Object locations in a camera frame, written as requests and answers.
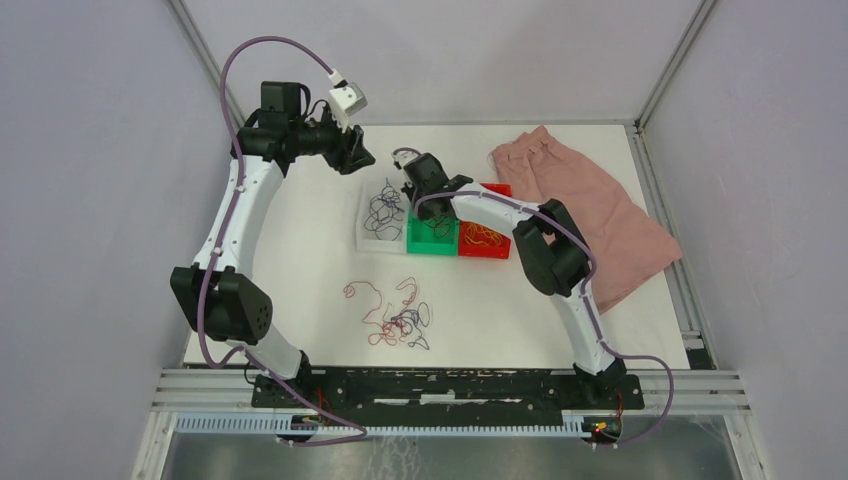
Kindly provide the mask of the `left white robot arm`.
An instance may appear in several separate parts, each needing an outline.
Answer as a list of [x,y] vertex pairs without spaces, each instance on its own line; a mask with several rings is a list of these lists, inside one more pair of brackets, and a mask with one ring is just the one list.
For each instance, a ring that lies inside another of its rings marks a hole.
[[237,131],[226,191],[201,250],[187,267],[176,267],[170,286],[188,324],[197,334],[208,365],[209,344],[223,342],[241,351],[267,375],[291,406],[307,404],[314,379],[301,368],[305,353],[273,326],[273,304],[252,280],[256,248],[271,202],[290,166],[302,156],[320,155],[341,175],[374,164],[364,131],[350,118],[367,100],[361,89],[338,81],[314,118],[309,88],[295,82],[262,83],[260,107]]

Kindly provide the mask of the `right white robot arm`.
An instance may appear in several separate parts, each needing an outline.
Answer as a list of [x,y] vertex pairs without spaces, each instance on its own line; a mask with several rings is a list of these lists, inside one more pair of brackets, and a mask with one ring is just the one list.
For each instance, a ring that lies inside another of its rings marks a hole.
[[430,153],[401,147],[392,158],[415,217],[475,223],[512,241],[525,277],[552,300],[566,329],[580,400],[591,408],[612,401],[627,370],[605,344],[592,286],[596,258],[566,207],[558,200],[517,200],[465,175],[450,177]]

